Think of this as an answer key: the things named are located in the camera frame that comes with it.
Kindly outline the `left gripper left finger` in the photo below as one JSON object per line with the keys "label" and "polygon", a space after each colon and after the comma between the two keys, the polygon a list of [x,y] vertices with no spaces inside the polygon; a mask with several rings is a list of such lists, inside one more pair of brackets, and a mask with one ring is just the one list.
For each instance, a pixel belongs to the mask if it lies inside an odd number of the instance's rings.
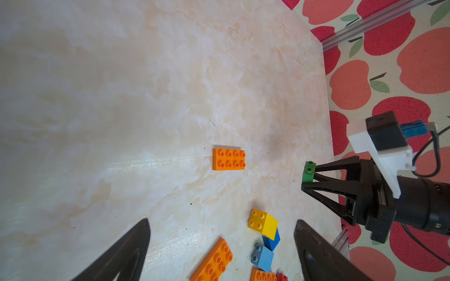
{"label": "left gripper left finger", "polygon": [[151,238],[144,218],[74,278],[75,281],[138,281]]}

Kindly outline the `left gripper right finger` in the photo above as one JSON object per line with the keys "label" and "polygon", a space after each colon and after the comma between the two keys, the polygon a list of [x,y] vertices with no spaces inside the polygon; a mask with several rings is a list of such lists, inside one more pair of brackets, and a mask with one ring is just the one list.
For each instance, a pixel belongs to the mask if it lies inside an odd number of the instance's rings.
{"label": "left gripper right finger", "polygon": [[294,240],[306,281],[369,281],[304,220],[296,222]]}

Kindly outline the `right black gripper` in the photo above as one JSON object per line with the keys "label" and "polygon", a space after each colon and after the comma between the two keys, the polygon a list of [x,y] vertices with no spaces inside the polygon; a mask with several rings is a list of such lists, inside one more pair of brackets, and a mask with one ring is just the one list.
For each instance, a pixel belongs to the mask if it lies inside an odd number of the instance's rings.
{"label": "right black gripper", "polygon": [[[333,178],[319,174],[337,170],[346,171],[345,180],[355,181],[333,181]],[[318,182],[302,183],[302,191],[348,224],[364,226],[371,232],[371,240],[386,242],[397,210],[392,191],[373,160],[352,156],[316,166],[314,180]],[[341,205],[318,191],[345,197],[346,203]]]}

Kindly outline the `green square lego brick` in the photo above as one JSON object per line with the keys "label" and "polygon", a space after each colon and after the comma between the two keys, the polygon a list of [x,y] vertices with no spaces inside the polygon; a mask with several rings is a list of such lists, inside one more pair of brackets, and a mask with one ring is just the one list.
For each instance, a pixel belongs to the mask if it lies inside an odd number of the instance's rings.
{"label": "green square lego brick", "polygon": [[311,183],[314,181],[316,163],[313,161],[306,161],[303,175],[302,183]]}

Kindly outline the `dark blue lego brick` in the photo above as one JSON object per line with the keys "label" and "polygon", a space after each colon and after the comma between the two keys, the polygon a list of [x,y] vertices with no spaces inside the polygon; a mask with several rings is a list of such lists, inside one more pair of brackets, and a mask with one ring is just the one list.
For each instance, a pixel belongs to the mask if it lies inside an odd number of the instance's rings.
{"label": "dark blue lego brick", "polygon": [[276,246],[277,246],[277,245],[279,244],[279,242],[280,242],[280,234],[279,234],[278,229],[276,229],[275,237],[274,237],[273,240],[271,240],[270,238],[268,238],[268,237],[266,237],[266,236],[264,236],[264,235],[263,235],[262,238],[263,238],[264,246],[265,246],[266,248],[268,248],[270,251],[274,252]]}

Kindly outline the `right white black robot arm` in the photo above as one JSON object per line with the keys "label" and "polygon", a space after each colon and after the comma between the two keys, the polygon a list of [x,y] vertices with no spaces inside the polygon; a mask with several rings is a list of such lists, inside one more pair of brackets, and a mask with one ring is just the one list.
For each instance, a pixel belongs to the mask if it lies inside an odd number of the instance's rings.
{"label": "right white black robot arm", "polygon": [[398,199],[373,160],[353,156],[323,165],[307,161],[301,189],[348,224],[365,226],[380,243],[394,222],[449,235],[450,186],[403,176],[397,182]]}

